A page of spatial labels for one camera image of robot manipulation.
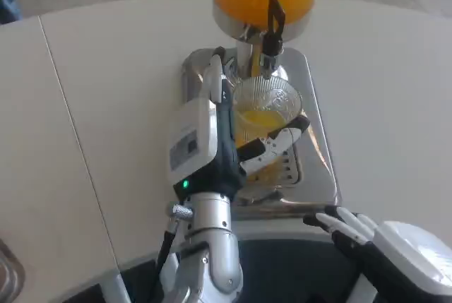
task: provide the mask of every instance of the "cable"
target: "cable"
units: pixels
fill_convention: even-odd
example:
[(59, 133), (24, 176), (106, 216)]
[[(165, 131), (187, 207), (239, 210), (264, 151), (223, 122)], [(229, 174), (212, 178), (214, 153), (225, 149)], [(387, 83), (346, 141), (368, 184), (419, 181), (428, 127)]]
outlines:
[(162, 246), (160, 247), (160, 251), (158, 252), (157, 262), (155, 264), (154, 278), (149, 287), (149, 294), (148, 294), (147, 302), (150, 302), (150, 300), (153, 298), (155, 286), (157, 285), (157, 282), (160, 277), (160, 273), (162, 272), (162, 268), (163, 268), (165, 262), (167, 261), (168, 255), (170, 254), (172, 242), (174, 241), (174, 238), (176, 237), (178, 226), (179, 226), (178, 220), (173, 220), (173, 219), (169, 220), (168, 228), (165, 230), (165, 233), (163, 235)]

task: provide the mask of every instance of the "black cable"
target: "black cable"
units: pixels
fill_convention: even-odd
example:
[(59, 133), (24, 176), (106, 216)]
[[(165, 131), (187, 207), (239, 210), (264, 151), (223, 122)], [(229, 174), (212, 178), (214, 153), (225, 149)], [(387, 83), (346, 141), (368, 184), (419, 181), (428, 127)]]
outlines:
[(176, 237), (176, 234), (173, 234), (169, 231), (165, 231), (165, 234), (163, 236), (162, 246), (160, 247), (160, 251), (159, 251), (158, 257), (157, 257), (157, 263), (155, 264), (154, 278), (150, 284), (147, 302), (150, 302), (150, 300), (153, 298), (155, 286), (157, 285), (157, 282), (159, 280), (163, 265), (167, 261), (168, 255), (170, 254), (172, 241), (174, 241), (175, 237)]

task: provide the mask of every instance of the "stainless steel drip tray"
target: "stainless steel drip tray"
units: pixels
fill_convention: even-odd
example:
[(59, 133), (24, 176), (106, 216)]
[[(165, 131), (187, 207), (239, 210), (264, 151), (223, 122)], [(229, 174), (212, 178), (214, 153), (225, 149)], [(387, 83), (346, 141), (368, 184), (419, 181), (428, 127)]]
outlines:
[[(184, 62), (185, 101), (198, 95), (202, 84), (200, 76), (212, 52), (213, 49), (196, 50)], [(232, 85), (237, 82), (235, 54), (236, 49), (227, 50), (226, 75)], [(341, 201), (307, 59), (297, 50), (285, 48), (280, 62), (273, 75), (288, 80), (299, 91), (303, 114), (309, 118), (311, 126), (282, 157), (276, 185), (265, 186), (251, 179), (239, 191), (232, 206), (235, 220), (299, 217)]]

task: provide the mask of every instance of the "metal knob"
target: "metal knob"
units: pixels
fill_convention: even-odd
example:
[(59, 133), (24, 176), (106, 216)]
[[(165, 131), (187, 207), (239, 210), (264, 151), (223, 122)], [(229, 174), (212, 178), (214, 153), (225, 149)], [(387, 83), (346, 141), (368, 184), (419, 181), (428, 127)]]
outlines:
[(167, 215), (177, 220), (189, 222), (193, 219), (193, 211), (186, 206), (180, 204), (169, 204), (167, 207)]

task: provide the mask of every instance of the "juice dispenser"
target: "juice dispenser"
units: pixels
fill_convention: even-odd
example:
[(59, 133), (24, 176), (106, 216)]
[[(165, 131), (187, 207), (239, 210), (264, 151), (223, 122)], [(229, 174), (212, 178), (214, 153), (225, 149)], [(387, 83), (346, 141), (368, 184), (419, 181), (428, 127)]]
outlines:
[(311, 123), (281, 161), (264, 171), (275, 177), (257, 176), (248, 180), (234, 202), (235, 219), (299, 217), (340, 203), (307, 59), (296, 49), (283, 45), (302, 33), (314, 1), (213, 0), (215, 22), (237, 40), (237, 45), (226, 50), (197, 49), (183, 63), (184, 101), (198, 96), (202, 87), (199, 76), (203, 75), (213, 53), (222, 52), (224, 75), (231, 89), (248, 78), (267, 81), (281, 78), (299, 93), (301, 113)]

